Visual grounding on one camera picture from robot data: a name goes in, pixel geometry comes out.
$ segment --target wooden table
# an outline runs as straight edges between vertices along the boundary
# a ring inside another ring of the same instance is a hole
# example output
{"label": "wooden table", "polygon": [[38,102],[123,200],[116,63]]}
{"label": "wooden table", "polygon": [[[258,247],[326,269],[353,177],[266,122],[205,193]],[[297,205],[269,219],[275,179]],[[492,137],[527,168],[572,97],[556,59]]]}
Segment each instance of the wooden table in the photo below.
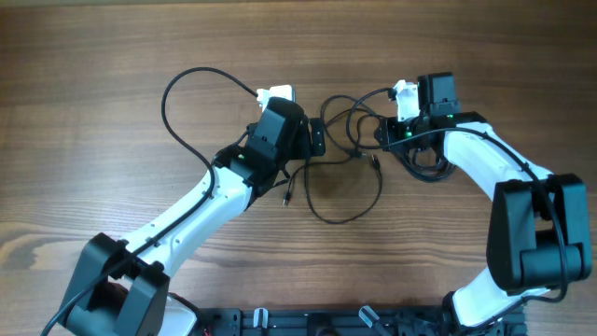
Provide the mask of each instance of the wooden table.
{"label": "wooden table", "polygon": [[[140,227],[203,176],[160,119],[164,87],[193,66],[253,89],[292,84],[310,116],[332,94],[452,71],[464,110],[533,162],[584,179],[597,241],[596,9],[539,0],[3,9],[0,335],[38,334],[94,234]],[[382,98],[371,105],[396,112]],[[168,108],[210,158],[259,116],[253,97],[213,74],[182,80]],[[382,199],[363,219],[326,225],[302,188],[288,208],[272,190],[209,239],[171,290],[200,307],[438,304],[485,266],[491,203],[462,171],[429,185],[380,157]],[[360,211],[374,176],[364,161],[313,169],[317,208]],[[561,304],[530,304],[528,320],[532,335],[594,334],[597,276]]]}

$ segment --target cable connector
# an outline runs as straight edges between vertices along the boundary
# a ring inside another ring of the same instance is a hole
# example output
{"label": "cable connector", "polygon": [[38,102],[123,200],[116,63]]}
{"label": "cable connector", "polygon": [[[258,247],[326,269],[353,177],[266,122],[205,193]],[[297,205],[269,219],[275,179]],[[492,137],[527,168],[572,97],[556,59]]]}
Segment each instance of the cable connector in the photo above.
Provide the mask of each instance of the cable connector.
{"label": "cable connector", "polygon": [[391,89],[388,91],[388,100],[390,102],[394,102],[396,100],[396,96],[398,95],[398,90],[396,88]]}
{"label": "cable connector", "polygon": [[355,149],[355,150],[346,150],[346,154],[350,155],[351,157],[355,158],[355,159],[364,159],[367,157],[366,153],[363,153],[362,151]]}
{"label": "cable connector", "polygon": [[371,154],[371,165],[375,168],[376,171],[381,170],[382,165],[380,164],[380,159],[377,158],[377,155]]}
{"label": "cable connector", "polygon": [[284,199],[282,200],[282,205],[283,206],[288,206],[288,203],[290,202],[290,197],[292,196],[292,193],[290,191],[287,191],[284,194]]}

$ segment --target black cable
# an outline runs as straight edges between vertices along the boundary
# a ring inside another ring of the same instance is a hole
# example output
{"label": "black cable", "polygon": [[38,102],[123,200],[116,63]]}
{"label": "black cable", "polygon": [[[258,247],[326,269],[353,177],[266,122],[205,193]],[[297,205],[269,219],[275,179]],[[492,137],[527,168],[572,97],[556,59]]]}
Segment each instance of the black cable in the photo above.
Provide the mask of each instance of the black cable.
{"label": "black cable", "polygon": [[420,148],[415,148],[411,150],[412,156],[409,156],[410,162],[413,167],[417,168],[419,171],[437,171],[438,169],[443,168],[446,165],[446,160],[442,160],[438,155],[436,155],[436,163],[429,164],[429,165],[421,165],[418,163],[419,153],[425,153],[429,151],[429,148],[426,150],[421,150]]}
{"label": "black cable", "polygon": [[[365,115],[365,116],[359,118],[358,122],[356,123],[356,131],[357,131],[357,134],[358,134],[357,140],[356,140],[357,144],[358,144],[358,142],[361,139],[361,132],[360,132],[360,130],[361,130],[361,123],[365,119],[367,119],[367,118],[375,118],[375,117],[376,116]],[[350,161],[353,158],[354,158],[353,156],[349,156],[344,161],[337,161],[337,162],[332,162],[332,163],[333,164],[343,164],[343,163],[346,163],[346,162]],[[371,203],[371,205],[367,209],[365,209],[364,211],[362,211],[361,213],[359,213],[357,215],[354,215],[352,217],[349,217],[349,218],[345,218],[345,219],[341,219],[341,220],[332,220],[332,219],[323,218],[321,215],[319,215],[317,213],[317,211],[313,207],[312,200],[311,200],[311,194],[309,192],[309,167],[310,167],[309,160],[310,160],[310,158],[308,157],[307,160],[305,160],[305,164],[303,166],[303,171],[304,171],[303,182],[304,182],[304,186],[305,186],[305,195],[306,195],[306,198],[307,198],[307,205],[309,205],[309,208],[311,209],[311,212],[317,218],[319,218],[320,220],[322,220],[326,224],[344,224],[344,223],[353,221],[355,219],[358,219],[358,218],[366,215],[373,207],[375,207],[375,204],[377,204],[377,201],[381,198],[381,196],[382,196],[382,190],[383,190],[383,175],[382,175],[382,170],[381,170],[380,163],[379,163],[377,157],[371,156],[371,163],[373,165],[373,168],[375,170],[375,175],[377,176],[378,183],[379,183],[377,195],[375,196],[375,199],[373,200],[373,202]]]}
{"label": "black cable", "polygon": [[[309,162],[309,166],[313,167],[313,166],[317,166],[317,165],[339,165],[339,164],[344,164],[350,160],[354,159],[354,157],[349,156],[348,158],[344,159],[344,160],[340,160],[340,161],[319,161],[319,162]],[[305,166],[307,165],[307,163],[301,165],[299,168],[297,168],[297,170],[292,174],[292,177],[290,177],[290,180],[288,182],[288,190],[286,191],[286,193],[292,193],[294,189],[292,189],[292,187],[294,187],[294,182],[297,179],[297,175],[299,174],[299,172],[303,169],[305,169]]]}
{"label": "black cable", "polygon": [[444,161],[443,165],[438,167],[432,174],[426,174],[422,171],[425,167],[423,169],[415,168],[410,163],[409,158],[405,158],[399,154],[394,154],[394,156],[400,163],[402,163],[404,168],[412,177],[427,183],[441,181],[450,176],[456,170],[455,165],[449,163],[448,161]]}
{"label": "black cable", "polygon": [[354,114],[356,108],[359,107],[360,105],[362,105],[363,102],[365,102],[368,98],[370,98],[376,94],[383,93],[383,92],[393,92],[393,91],[394,91],[394,89],[392,89],[392,88],[377,89],[375,91],[367,93],[366,95],[364,95],[363,97],[361,97],[358,101],[356,101],[354,103],[353,108],[351,108],[351,111],[348,113],[348,117],[346,117],[346,135],[348,136],[348,139],[356,147],[356,150],[358,150],[360,148],[360,146],[357,143],[357,141],[354,140],[353,136],[351,135],[351,118],[353,117],[353,114]]}
{"label": "black cable", "polygon": [[[343,110],[342,112],[340,112],[339,114],[337,114],[336,116],[334,116],[332,119],[328,120],[325,125],[328,128],[329,126],[335,124],[338,120],[340,120],[342,117],[344,117],[344,115],[348,114],[348,112],[350,112],[351,109],[347,108],[345,110]],[[364,112],[364,113],[368,113],[368,111],[365,108],[357,108],[355,110],[355,112]]]}
{"label": "black cable", "polygon": [[[348,99],[351,100],[353,102],[355,102],[355,104],[353,105],[353,107],[351,108],[351,110],[353,110],[353,113],[358,109],[359,106],[363,106],[364,109],[367,111],[367,113],[369,113],[371,116],[377,116],[378,118],[380,118],[381,116],[378,115],[377,113],[375,113],[375,111],[373,111],[370,107],[368,107],[367,105],[363,104],[362,102],[357,104],[358,100],[354,97],[351,97],[349,95],[345,95],[345,94],[337,94],[337,95],[333,95],[329,98],[327,98],[322,104],[321,104],[321,108],[319,110],[319,118],[321,119],[321,121],[324,123],[324,133],[327,135],[327,137],[329,138],[329,140],[334,144],[334,146],[336,146],[337,148],[339,148],[340,150],[343,150],[344,152],[346,152],[349,155],[356,155],[357,153],[354,152],[353,148],[348,148],[348,147],[344,147],[342,145],[340,145],[336,139],[334,139],[332,137],[332,135],[329,133],[329,131],[327,130],[327,127],[329,126],[326,123],[326,110],[327,107],[329,106],[329,104],[331,102],[333,102],[336,99],[340,99],[340,98],[344,98],[344,99]],[[340,112],[335,118],[338,118],[339,116],[341,116],[343,113],[345,112]]]}
{"label": "black cable", "polygon": [[103,280],[105,280],[105,278],[107,278],[110,274],[118,271],[119,269],[121,269],[122,267],[124,267],[125,265],[127,265],[128,263],[130,263],[135,257],[137,257],[139,254],[141,254],[143,251],[145,251],[150,246],[152,246],[155,243],[157,243],[169,231],[171,231],[172,229],[174,229],[178,224],[180,224],[182,221],[184,221],[185,219],[187,219],[187,217],[189,217],[191,214],[193,214],[195,211],[197,211],[197,209],[199,209],[199,207],[201,207],[205,203],[205,201],[207,201],[207,199],[212,196],[212,191],[214,190],[214,186],[215,186],[214,168],[212,167],[212,165],[210,164],[210,162],[207,159],[205,159],[205,157],[203,157],[203,155],[197,149],[195,149],[194,147],[192,147],[191,145],[189,145],[187,142],[185,142],[185,140],[183,140],[180,136],[178,136],[178,134],[176,134],[176,132],[170,126],[170,123],[168,122],[168,119],[166,117],[166,99],[168,98],[168,93],[170,92],[170,89],[172,88],[172,86],[180,78],[182,78],[182,77],[184,77],[184,76],[186,76],[186,75],[188,75],[190,73],[199,72],[199,71],[209,71],[209,72],[217,73],[219,75],[222,75],[222,76],[227,77],[228,79],[232,80],[233,82],[235,82],[236,84],[238,84],[241,88],[245,89],[246,91],[248,91],[249,93],[251,93],[255,97],[257,97],[257,93],[254,92],[254,91],[252,91],[251,89],[249,89],[246,85],[244,85],[236,77],[233,77],[232,75],[230,75],[230,74],[228,74],[228,73],[226,73],[226,72],[224,72],[222,70],[214,69],[214,68],[211,68],[211,67],[196,67],[196,68],[188,69],[188,70],[186,70],[186,71],[178,74],[178,76],[176,76],[168,84],[168,86],[166,87],[166,90],[164,91],[164,94],[163,94],[163,96],[161,98],[161,119],[162,119],[162,121],[164,123],[164,126],[166,127],[166,130],[168,130],[168,133],[170,133],[170,135],[176,141],[178,141],[178,143],[180,143],[184,148],[188,149],[191,153],[193,153],[196,157],[198,157],[201,160],[201,162],[203,162],[203,164],[205,164],[205,166],[207,167],[207,171],[209,172],[209,175],[210,175],[210,184],[209,184],[209,187],[207,188],[207,190],[205,191],[205,193],[203,194],[203,196],[191,208],[189,208],[181,217],[179,217],[177,220],[175,220],[174,222],[172,222],[170,225],[168,225],[166,228],[164,228],[162,231],[160,231],[158,234],[156,234],[153,238],[148,239],[145,244],[141,245],[140,247],[138,247],[137,249],[135,249],[134,251],[132,251],[131,254],[129,254],[121,262],[119,262],[119,263],[115,264],[114,266],[108,268],[102,274],[100,274],[95,279],[93,279],[93,281],[91,281],[84,289],[82,289],[81,291],[79,291],[69,302],[67,302],[50,319],[50,321],[47,323],[47,325],[42,330],[40,336],[47,336],[49,334],[49,332],[51,331],[51,329],[54,327],[54,325],[56,325],[56,323],[58,322],[58,320],[61,319],[64,315],[69,314],[70,311],[75,306],[75,304],[83,296],[85,296],[87,293],[89,293],[100,282],[102,282]]}
{"label": "black cable", "polygon": [[241,144],[241,142],[243,141],[243,139],[249,135],[249,131],[244,131],[243,135],[241,135],[241,137],[236,140],[235,142],[231,143],[230,146],[238,146]]}

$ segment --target black plastic bracket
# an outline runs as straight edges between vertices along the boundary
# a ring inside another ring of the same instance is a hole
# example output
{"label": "black plastic bracket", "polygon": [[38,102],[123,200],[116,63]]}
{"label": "black plastic bracket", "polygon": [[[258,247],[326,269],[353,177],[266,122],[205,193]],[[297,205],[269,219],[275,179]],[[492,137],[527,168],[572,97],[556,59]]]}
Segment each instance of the black plastic bracket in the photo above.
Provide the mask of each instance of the black plastic bracket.
{"label": "black plastic bracket", "polygon": [[[576,175],[542,181],[563,231],[570,282],[586,279],[592,267],[589,208],[585,185]],[[554,228],[537,231],[535,218],[551,220],[533,183],[497,183],[487,243],[487,263],[495,283],[508,294],[534,287],[557,287],[560,249]]]}
{"label": "black plastic bracket", "polygon": [[[93,237],[81,252],[61,307],[105,269],[127,258],[125,244],[103,233]],[[130,290],[108,282],[106,277],[59,323],[75,335],[158,335],[170,285],[170,277],[162,269],[158,263],[147,265],[134,259],[111,274],[115,279],[130,277]]]}
{"label": "black plastic bracket", "polygon": [[[456,127],[460,123],[474,121],[487,122],[477,112],[463,112],[448,116],[420,118],[409,121],[398,121],[397,117],[382,119],[380,127],[375,130],[373,135],[380,145],[387,146],[398,140],[408,139],[416,134],[436,129]],[[402,154],[414,148],[428,149],[431,147],[440,157],[443,157],[444,137],[445,133],[435,133],[407,143],[384,147],[383,150]]]}
{"label": "black plastic bracket", "polygon": [[223,148],[213,163],[229,168],[253,188],[250,205],[273,188],[289,161],[326,153],[323,130],[321,120],[309,119],[298,104],[272,97],[259,122],[247,125],[246,144]]}

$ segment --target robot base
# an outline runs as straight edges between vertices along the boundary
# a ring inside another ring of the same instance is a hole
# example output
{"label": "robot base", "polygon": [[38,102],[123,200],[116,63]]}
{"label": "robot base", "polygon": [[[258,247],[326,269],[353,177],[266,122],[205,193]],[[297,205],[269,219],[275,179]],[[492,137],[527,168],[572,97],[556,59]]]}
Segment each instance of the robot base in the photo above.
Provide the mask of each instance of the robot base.
{"label": "robot base", "polygon": [[[255,328],[256,311],[197,309],[192,336],[376,336],[358,310],[268,311],[266,328]],[[441,306],[379,310],[379,323],[392,336],[526,336],[523,308],[484,330],[455,331],[443,322]]]}

